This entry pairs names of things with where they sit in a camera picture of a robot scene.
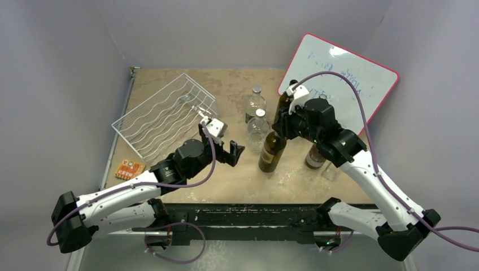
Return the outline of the olive wine bottle beige label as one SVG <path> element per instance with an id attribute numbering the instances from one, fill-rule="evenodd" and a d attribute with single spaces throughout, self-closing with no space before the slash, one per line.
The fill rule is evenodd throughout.
<path id="1" fill-rule="evenodd" d="M 277 168 L 282 157 L 283 151 L 287 145 L 287 140 L 282 138 L 277 132 L 270 132 L 263 145 L 260 154 L 258 166 L 264 173 L 272 173 Z"/>

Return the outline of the dark green wine bottle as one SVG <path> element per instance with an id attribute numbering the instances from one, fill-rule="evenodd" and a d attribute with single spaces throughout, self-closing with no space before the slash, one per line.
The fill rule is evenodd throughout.
<path id="1" fill-rule="evenodd" d="M 287 87 L 286 91 L 284 91 L 277 103 L 276 107 L 276 113 L 275 113 L 275 118 L 274 118 L 274 123 L 278 120 L 279 115 L 280 115 L 280 109 L 283 107 L 290 107 L 291 101 L 294 99 L 294 93 L 295 90 L 292 90 L 292 88 L 298 83 L 297 80 L 291 80 L 289 82 L 289 86 Z"/>

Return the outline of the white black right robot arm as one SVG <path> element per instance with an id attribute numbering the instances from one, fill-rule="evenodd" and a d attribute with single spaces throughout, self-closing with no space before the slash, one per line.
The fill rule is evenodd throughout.
<path id="1" fill-rule="evenodd" d="M 317 214 L 319 226 L 330 230 L 343 226 L 375 239 L 392 259 L 403 261 L 437 226 L 441 217 L 434 209 L 410 199 L 379 166 L 359 136 L 336 120 L 327 100 L 315 98 L 304 105 L 280 106 L 273 130 L 282 138 L 304 138 L 319 154 L 351 177 L 373 200 L 380 214 L 329 199 Z"/>

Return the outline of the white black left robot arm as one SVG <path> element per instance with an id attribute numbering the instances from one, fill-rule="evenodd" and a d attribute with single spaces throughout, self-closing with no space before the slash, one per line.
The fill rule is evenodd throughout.
<path id="1" fill-rule="evenodd" d="M 229 151 L 221 140 L 224 127 L 198 125 L 200 140 L 189 139 L 164 160 L 137 177 L 86 195 L 68 191 L 59 196 L 51 215 L 53 229 L 47 245 L 61 253 L 77 251 L 102 233 L 127 228 L 151 227 L 161 231 L 168 225 L 168 215 L 154 205 L 156 197 L 180 188 L 199 186 L 207 181 L 216 163 L 235 167 L 245 150 L 230 141 Z"/>

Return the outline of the round clear bottle silver cap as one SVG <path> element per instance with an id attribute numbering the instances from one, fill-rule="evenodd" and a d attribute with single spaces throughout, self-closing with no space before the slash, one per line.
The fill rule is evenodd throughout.
<path id="1" fill-rule="evenodd" d="M 246 143 L 252 152 L 261 152 L 271 126 L 265 117 L 264 109 L 257 109 L 255 116 L 247 123 Z"/>

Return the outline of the dark wine bottle foil neck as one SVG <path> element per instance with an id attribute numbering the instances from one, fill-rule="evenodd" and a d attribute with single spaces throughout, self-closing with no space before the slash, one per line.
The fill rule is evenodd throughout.
<path id="1" fill-rule="evenodd" d="M 307 153 L 304 162 L 307 167 L 311 169 L 320 169 L 326 162 L 324 158 L 318 151 L 316 145 L 312 145 L 309 152 Z"/>

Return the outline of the tall clear bottle silver cap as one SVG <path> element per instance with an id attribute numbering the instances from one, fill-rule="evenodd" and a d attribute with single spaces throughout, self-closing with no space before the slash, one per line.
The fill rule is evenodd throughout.
<path id="1" fill-rule="evenodd" d="M 252 94 L 247 97 L 245 102 L 245 123 L 248 123 L 255 116 L 257 109 L 266 111 L 266 108 L 267 102 L 262 96 L 262 87 L 256 85 L 252 88 Z"/>

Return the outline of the pink framed whiteboard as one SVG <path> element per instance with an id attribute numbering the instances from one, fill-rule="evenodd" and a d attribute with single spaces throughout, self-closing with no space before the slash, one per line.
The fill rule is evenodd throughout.
<path id="1" fill-rule="evenodd" d="M 291 80 L 300 81 L 321 71 L 339 73 L 354 85 L 368 121 L 399 81 L 398 72 L 307 33 L 303 36 L 286 70 L 278 93 L 282 94 Z M 310 98 L 328 100 L 343 128 L 356 134 L 363 131 L 364 124 L 355 93 L 344 80 L 326 74 L 306 81 L 304 86 L 309 91 Z"/>

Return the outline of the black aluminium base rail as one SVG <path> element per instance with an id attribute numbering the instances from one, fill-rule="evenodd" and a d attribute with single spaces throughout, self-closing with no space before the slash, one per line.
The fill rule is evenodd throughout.
<path id="1" fill-rule="evenodd" d="M 321 213 L 321 204 L 194 204 L 166 203 L 154 207 L 147 231 L 172 234 L 172 245 L 193 240 L 325 242 L 337 226 Z"/>

